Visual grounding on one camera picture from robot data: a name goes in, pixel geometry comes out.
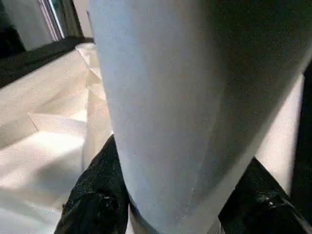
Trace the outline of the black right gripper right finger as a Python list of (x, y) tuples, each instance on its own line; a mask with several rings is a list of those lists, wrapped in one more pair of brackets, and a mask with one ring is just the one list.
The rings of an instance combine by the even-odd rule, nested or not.
[(227, 234), (310, 234), (288, 195), (253, 158), (218, 216)]

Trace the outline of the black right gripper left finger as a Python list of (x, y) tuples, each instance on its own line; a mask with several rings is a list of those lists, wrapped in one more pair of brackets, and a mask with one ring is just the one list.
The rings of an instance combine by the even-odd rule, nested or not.
[(78, 178), (62, 207), (56, 234), (124, 234), (129, 195), (114, 136)]

